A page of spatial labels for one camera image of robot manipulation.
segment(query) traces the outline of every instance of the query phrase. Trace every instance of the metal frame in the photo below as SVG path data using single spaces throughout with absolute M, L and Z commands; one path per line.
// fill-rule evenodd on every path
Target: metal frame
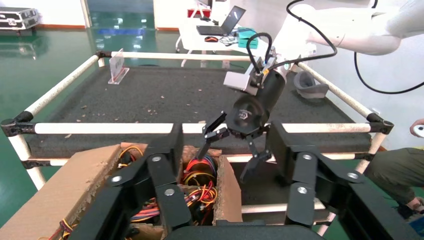
M 12 147 L 16 151 L 22 164 L 25 166 L 31 180 L 35 184 L 37 190 L 41 189 L 46 180 L 40 170 L 41 166 L 63 166 L 67 159 L 40 159 L 31 158 L 31 150 L 25 141 L 23 134 L 163 134 L 169 133 L 172 129 L 172 123 L 31 123 L 33 117 L 40 112 L 47 104 L 49 104 L 58 94 L 68 87 L 76 78 L 81 76 L 95 62 L 100 67 L 105 66 L 104 58 L 110 58 L 117 52 L 101 51 L 91 56 L 68 76 L 66 76 L 57 85 L 52 87 L 48 92 L 36 100 L 33 104 L 25 109 L 14 119 L 8 119 L 1 122 L 1 127 L 8 137 Z M 144 53 L 144 52 L 124 52 L 124 58 L 140 58 L 140 59 L 188 59 L 188 60 L 209 60 L 209 61 L 250 61 L 248 56 L 231 56 L 231 55 L 204 55 L 204 54 L 175 54 L 175 53 Z M 356 170 L 363 173 L 367 168 L 369 160 L 372 159 L 377 152 L 386 136 L 390 133 L 393 124 L 383 120 L 381 117 L 366 108 L 353 97 L 342 91 L 333 83 L 319 75 L 316 71 L 305 65 L 297 64 L 301 69 L 310 72 L 317 81 L 327 84 L 329 90 L 342 99 L 355 111 L 361 114 L 369 122 L 367 123 L 284 123 L 283 126 L 289 133 L 376 133 L 372 138 L 371 146 L 367 153 L 324 153 L 325 156 L 336 159 L 362 159 L 356 167 Z M 201 134 L 201 123 L 184 123 L 183 131 L 188 134 Z M 247 162 L 250 159 L 248 155 L 228 155 L 230 162 Z M 321 203 L 315 204 L 316 209 L 321 209 Z M 286 204 L 278 206 L 244 206 L 244 213 L 260 213 L 277 211 L 284 212 L 287 209 Z M 331 213 L 328 218 L 328 224 L 321 226 L 318 233 L 322 236 L 335 218 L 335 214 Z

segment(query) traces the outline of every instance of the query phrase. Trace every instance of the white frame pipe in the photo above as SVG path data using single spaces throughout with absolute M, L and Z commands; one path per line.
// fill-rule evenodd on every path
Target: white frame pipe
M 376 133 L 371 140 L 371 147 L 369 148 L 368 153 L 373 155 L 376 154 L 386 137 L 387 134 L 381 132 Z M 363 159 L 358 163 L 355 170 L 363 174 L 365 169 L 367 169 L 368 164 L 370 164 L 370 161 Z
M 172 59 L 172 60 L 210 60 L 210 61 L 244 61 L 249 62 L 248 56 L 234 55 L 207 55 L 207 54 L 183 54 L 183 53 L 155 53 L 155 52 L 132 52 L 124 51 L 124 58 L 132 59 Z
M 312 68 L 310 68 L 308 65 L 299 62 L 297 64 L 301 69 L 309 72 L 312 74 L 312 76 L 320 83 L 327 84 L 329 87 L 329 90 L 334 93 L 337 97 L 339 97 L 343 102 L 345 102 L 347 105 L 349 105 L 351 108 L 353 108 L 355 111 L 357 111 L 359 114 L 361 114 L 364 118 L 367 118 L 369 114 L 372 114 L 373 112 L 366 108 L 364 105 L 362 105 L 359 101 L 355 100 L 353 97 L 349 96 L 346 92 L 342 91 L 340 88 L 338 88 L 336 85 L 334 85 L 332 82 L 328 81 L 325 77 L 320 75 L 318 72 L 314 71 Z
M 8 139 L 19 159 L 22 162 L 27 161 L 31 156 L 31 150 L 28 147 L 24 136 L 16 135 L 8 137 Z M 44 178 L 43 173 L 41 172 L 39 167 L 27 169 L 26 172 L 28 173 L 37 190 L 40 190 L 46 183 L 46 179 Z
M 332 160 L 353 160 L 355 159 L 355 153 L 349 153 L 349 152 L 342 152 L 342 153 L 322 153 L 324 157 L 327 157 Z M 230 163 L 247 163 L 251 158 L 251 154 L 228 154 L 223 155 L 226 157 L 228 162 Z M 274 155 L 270 159 L 266 161 L 267 163 L 275 163 L 276 159 L 274 158 Z
M 55 99 L 63 90 L 65 90 L 75 79 L 83 74 L 89 67 L 99 60 L 96 55 L 91 56 L 87 61 L 77 67 L 73 72 L 66 76 L 62 81 L 52 87 L 48 92 L 36 100 L 33 104 L 25 109 L 33 116 L 38 114 L 47 104 Z
M 173 123 L 36 123 L 36 134 L 168 134 Z M 183 123 L 185 134 L 201 134 L 203 123 Z M 217 129 L 226 127 L 221 124 Z M 283 123 L 288 133 L 369 133 L 368 123 Z
M 317 198 L 315 198 L 314 209 L 324 210 L 326 207 Z M 241 206 L 241 214 L 276 213 L 286 211 L 287 203 Z

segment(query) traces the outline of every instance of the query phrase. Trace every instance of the blue floor mat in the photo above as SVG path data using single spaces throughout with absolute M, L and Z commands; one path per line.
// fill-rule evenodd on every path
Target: blue floor mat
M 114 29 L 114 28 L 101 28 L 97 31 L 98 34 L 102 35 L 137 35 L 141 36 L 145 33 L 143 28 L 125 28 L 125 29 Z

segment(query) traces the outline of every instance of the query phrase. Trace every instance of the person's leg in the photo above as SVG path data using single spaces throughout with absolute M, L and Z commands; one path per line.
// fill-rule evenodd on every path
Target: person's leg
M 398 203 L 411 209 L 421 205 L 411 187 L 424 187 L 424 150 L 378 152 L 364 174 Z

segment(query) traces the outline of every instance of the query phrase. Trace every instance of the yellow wire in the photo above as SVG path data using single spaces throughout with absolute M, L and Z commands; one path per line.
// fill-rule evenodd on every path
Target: yellow wire
M 206 185 L 203 185 L 203 190 L 201 191 L 201 195 L 199 199 L 203 198 L 203 195 L 205 194 L 205 188 L 206 188 Z
M 150 219 L 150 218 L 152 218 L 152 217 L 150 216 L 150 217 L 146 217 L 146 218 L 142 218 L 142 219 L 132 220 L 131 223 L 138 223 L 138 222 Z
M 185 185 L 188 185 L 188 184 L 189 184 L 190 179 L 195 178 L 195 177 L 196 177 L 196 176 L 198 176 L 198 175 L 206 175 L 206 176 L 209 176 L 209 177 L 215 178 L 213 175 L 211 175 L 211 174 L 209 174 L 209 173 L 206 173 L 206 172 L 195 172 L 195 173 L 192 173 L 191 175 L 189 175 L 189 176 L 185 179 L 185 181 L 184 181 Z
M 130 149 L 137 149 L 137 151 L 141 154 L 141 156 L 143 157 L 143 152 L 140 150 L 140 148 L 138 148 L 138 147 L 136 147 L 136 146 L 129 146 L 129 147 L 127 147 L 125 150 L 123 150 L 121 153 L 120 153 L 120 155 L 119 155 L 119 158 L 121 158 L 122 157 L 122 155 L 124 155 L 124 153 L 126 153 L 128 150 L 130 150 Z
M 71 226 L 69 226 L 69 224 L 66 222 L 65 218 L 64 218 L 64 219 L 62 219 L 62 221 L 65 223 L 65 225 L 66 225 L 69 229 L 73 230 L 73 229 L 72 229 L 72 227 L 71 227 Z

